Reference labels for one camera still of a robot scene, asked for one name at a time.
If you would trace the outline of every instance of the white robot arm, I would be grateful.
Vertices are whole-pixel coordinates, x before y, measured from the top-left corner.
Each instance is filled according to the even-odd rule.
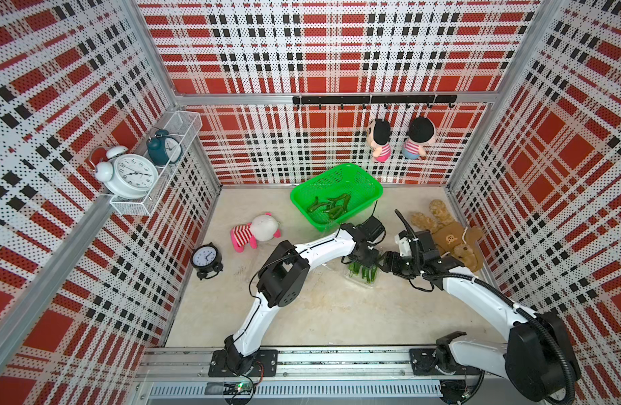
[[[398,210],[396,214],[406,228],[396,238],[404,255],[387,252],[382,265],[377,262],[379,252],[373,242],[384,227],[373,216],[357,226],[343,224],[335,233],[313,242],[294,246],[287,240],[280,243],[256,274],[258,293],[250,313],[241,328],[225,339],[227,368],[236,375],[247,373],[272,320],[297,297],[307,273],[322,263],[347,256],[365,267],[379,266],[407,280],[422,277],[430,281],[468,304],[508,342],[486,342],[453,332],[437,340],[439,370],[447,372],[456,364],[473,366],[508,378],[532,401],[549,401],[550,394],[565,388],[565,399],[556,404],[573,402],[580,370],[562,320],[511,301],[461,262],[450,256],[441,258],[428,231],[415,233]]]

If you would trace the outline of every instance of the white floor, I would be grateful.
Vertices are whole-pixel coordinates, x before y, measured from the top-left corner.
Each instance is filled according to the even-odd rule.
[[[223,346],[223,340],[245,319],[254,300],[248,281],[274,246],[285,239],[296,244],[322,236],[293,206],[289,195],[290,189],[222,191],[204,243],[213,242],[219,248],[224,271],[212,280],[191,276],[168,347]],[[397,249],[394,235],[403,230],[403,224],[394,209],[409,220],[412,212],[428,213],[428,204],[435,198],[447,203],[444,191],[436,187],[385,188],[375,212],[387,229],[379,247]],[[281,223],[282,238],[236,253],[230,229],[268,211]],[[370,214],[371,208],[366,209],[351,222],[360,223]],[[420,292],[407,281],[382,272],[374,288],[364,288],[343,277],[339,259],[328,266],[334,270],[319,267],[308,275],[299,297],[272,322],[263,345],[431,344],[455,330],[502,341],[486,320],[445,292]],[[423,281],[415,285],[429,287]]]

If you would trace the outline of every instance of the plaid wall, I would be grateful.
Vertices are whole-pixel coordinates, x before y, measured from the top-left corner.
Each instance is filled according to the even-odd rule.
[[[566,0],[456,188],[500,288],[565,320],[585,404],[621,404],[621,1]]]
[[[380,182],[445,185],[457,166],[485,104],[406,106],[189,107],[202,117],[200,138],[221,183],[300,183],[339,165],[360,165]],[[427,116],[437,128],[427,156],[403,157],[412,119]],[[391,124],[391,156],[375,163],[365,143],[373,118]]]
[[[539,1],[137,0],[176,92],[491,91]]]
[[[0,320],[99,195],[90,151],[132,150],[164,110],[119,1],[0,1]],[[0,377],[0,404],[122,403],[210,197],[189,156],[158,214],[113,215]]]

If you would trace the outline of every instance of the teal alarm clock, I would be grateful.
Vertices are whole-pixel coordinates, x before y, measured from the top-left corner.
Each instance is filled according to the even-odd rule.
[[[182,146],[166,130],[157,130],[146,142],[146,147],[149,157],[157,166],[176,163],[182,157]]]

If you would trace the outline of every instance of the white wire shelf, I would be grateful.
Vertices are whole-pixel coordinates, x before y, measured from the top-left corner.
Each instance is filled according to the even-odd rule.
[[[126,199],[120,196],[114,196],[110,203],[120,215],[152,215],[164,197],[164,193],[169,188],[173,177],[178,171],[178,166],[185,159],[187,150],[191,146],[191,142],[198,137],[198,132],[202,127],[200,114],[189,111],[175,111],[164,125],[162,129],[169,131],[169,136],[178,141],[182,148],[182,157],[176,163],[166,166],[156,166],[158,169],[158,180],[153,188],[143,198]],[[148,158],[148,152],[144,153],[144,157]]]

